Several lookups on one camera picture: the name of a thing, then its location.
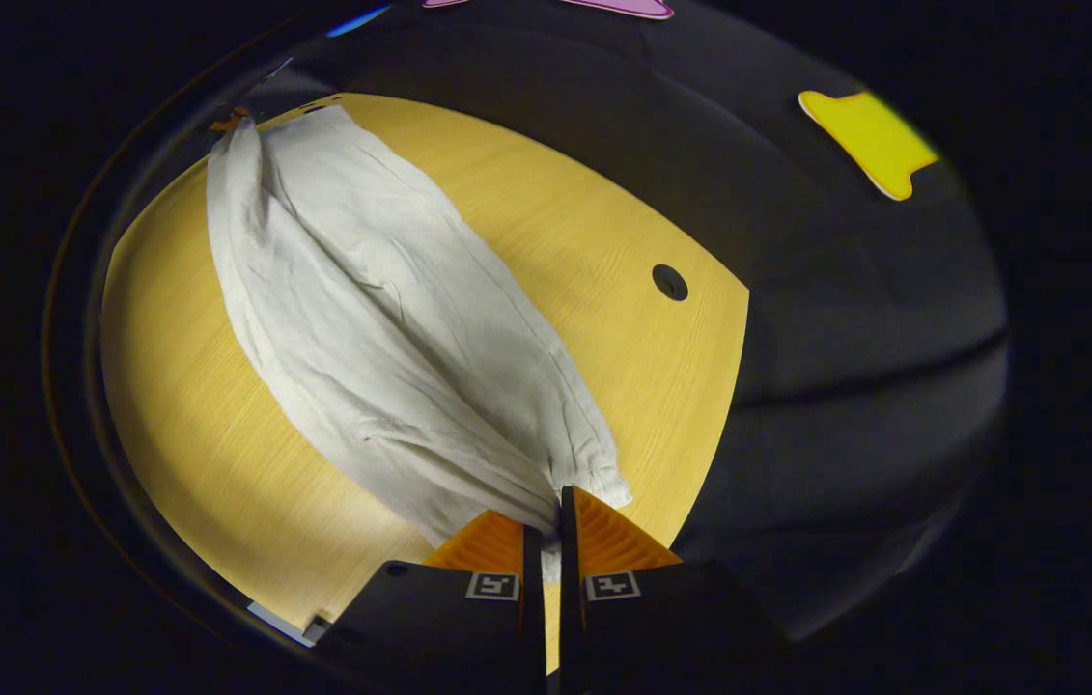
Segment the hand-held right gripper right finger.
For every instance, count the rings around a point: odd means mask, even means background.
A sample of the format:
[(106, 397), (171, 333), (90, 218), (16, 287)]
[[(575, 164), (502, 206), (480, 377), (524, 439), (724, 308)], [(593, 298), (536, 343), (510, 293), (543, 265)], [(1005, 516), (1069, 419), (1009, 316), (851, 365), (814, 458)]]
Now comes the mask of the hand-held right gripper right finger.
[(560, 507), (563, 694), (749, 694), (790, 641), (733, 572), (575, 486)]

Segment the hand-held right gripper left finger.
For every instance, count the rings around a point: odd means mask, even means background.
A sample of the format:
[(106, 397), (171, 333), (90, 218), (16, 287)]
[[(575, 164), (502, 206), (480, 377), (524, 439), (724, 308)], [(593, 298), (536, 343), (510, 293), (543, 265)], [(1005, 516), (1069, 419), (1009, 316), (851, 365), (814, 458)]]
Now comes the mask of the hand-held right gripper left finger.
[(543, 694), (541, 532), (486, 511), (373, 572), (313, 651), (368, 694)]

